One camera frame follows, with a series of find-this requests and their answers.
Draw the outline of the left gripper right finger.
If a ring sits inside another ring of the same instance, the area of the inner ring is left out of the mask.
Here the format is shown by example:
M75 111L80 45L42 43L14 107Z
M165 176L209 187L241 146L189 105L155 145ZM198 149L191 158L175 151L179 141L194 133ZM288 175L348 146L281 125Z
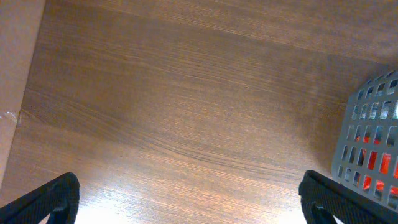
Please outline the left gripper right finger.
M397 223L397 212L388 209L347 187L308 170L299 185L303 215L310 224Z

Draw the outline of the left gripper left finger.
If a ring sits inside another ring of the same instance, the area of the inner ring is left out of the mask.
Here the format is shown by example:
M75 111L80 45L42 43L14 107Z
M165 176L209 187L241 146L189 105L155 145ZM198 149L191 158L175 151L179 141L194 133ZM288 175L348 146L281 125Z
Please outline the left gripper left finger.
M80 183L72 172L47 182L1 207L1 223L74 224L78 213Z

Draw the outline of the grey plastic shopping basket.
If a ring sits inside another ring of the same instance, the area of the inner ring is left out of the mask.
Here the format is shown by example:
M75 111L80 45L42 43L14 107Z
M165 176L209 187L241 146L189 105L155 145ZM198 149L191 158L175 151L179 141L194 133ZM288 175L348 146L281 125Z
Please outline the grey plastic shopping basket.
M349 97L331 174L397 211L397 70L368 80Z

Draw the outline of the spaghetti packet with orange ends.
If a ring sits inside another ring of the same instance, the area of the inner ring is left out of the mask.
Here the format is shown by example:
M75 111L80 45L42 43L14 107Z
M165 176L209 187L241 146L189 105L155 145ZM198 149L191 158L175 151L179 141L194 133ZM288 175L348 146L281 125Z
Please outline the spaghetti packet with orange ends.
M379 135L373 139L370 134L355 139L364 146L358 148L355 163L361 170L353 172L353 185L367 194L373 193L377 200L382 200L383 195L397 197L397 158L381 151L381 140Z

